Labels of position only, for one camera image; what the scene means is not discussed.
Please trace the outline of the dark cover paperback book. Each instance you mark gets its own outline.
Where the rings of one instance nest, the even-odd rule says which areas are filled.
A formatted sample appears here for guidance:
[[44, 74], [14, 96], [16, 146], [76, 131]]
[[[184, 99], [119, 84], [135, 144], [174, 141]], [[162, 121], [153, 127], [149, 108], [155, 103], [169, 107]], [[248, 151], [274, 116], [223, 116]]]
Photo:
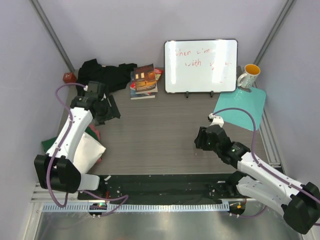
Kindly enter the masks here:
[[133, 69], [134, 85], [137, 94], [157, 93], [158, 86], [153, 64]]

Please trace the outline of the red cover book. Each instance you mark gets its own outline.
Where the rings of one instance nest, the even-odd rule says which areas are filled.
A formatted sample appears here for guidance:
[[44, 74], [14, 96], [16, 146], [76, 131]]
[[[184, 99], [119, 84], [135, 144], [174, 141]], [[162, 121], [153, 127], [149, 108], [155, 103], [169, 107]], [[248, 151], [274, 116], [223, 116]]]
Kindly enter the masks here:
[[[158, 82], [158, 80], [161, 78], [162, 74], [163, 74], [163, 70], [160, 68], [155, 68], [155, 79]], [[155, 92], [151, 92], [151, 93], [136, 93], [136, 88], [135, 88], [135, 81], [134, 81], [134, 72], [132, 71], [130, 73], [130, 99], [131, 100], [140, 100], [140, 99], [153, 99], [156, 97], [156, 93]]]

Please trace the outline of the white dry-erase board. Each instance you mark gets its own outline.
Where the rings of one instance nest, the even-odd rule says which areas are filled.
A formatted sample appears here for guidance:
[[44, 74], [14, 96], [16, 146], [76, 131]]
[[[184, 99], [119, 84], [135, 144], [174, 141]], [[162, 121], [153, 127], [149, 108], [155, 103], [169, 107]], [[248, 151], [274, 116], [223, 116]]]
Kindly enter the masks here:
[[221, 93], [236, 90], [236, 39], [170, 40], [164, 44], [165, 91]]

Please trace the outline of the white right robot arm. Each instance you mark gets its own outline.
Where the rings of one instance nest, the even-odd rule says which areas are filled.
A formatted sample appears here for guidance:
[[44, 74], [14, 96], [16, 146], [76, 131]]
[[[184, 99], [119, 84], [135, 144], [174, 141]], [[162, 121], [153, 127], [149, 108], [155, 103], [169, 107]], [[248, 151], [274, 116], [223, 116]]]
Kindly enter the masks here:
[[284, 175], [242, 143], [231, 141], [219, 125], [201, 126], [194, 143], [197, 149], [213, 151], [225, 164], [235, 168], [225, 186], [230, 197], [242, 195], [259, 201], [303, 235], [317, 225], [320, 190], [315, 184], [302, 184]]

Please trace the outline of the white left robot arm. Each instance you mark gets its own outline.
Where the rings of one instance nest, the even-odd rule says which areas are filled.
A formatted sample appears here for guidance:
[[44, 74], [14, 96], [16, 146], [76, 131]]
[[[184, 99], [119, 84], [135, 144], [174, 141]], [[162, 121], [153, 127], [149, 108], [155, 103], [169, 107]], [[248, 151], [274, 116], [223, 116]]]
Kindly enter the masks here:
[[107, 192], [102, 178], [80, 173], [73, 161], [83, 133], [91, 122], [103, 125], [106, 121], [120, 118], [121, 114], [105, 84], [90, 81], [80, 87], [83, 92], [66, 108], [68, 118], [57, 139], [44, 155], [35, 157], [34, 166], [40, 186], [50, 193], [89, 191], [93, 198], [100, 200]]

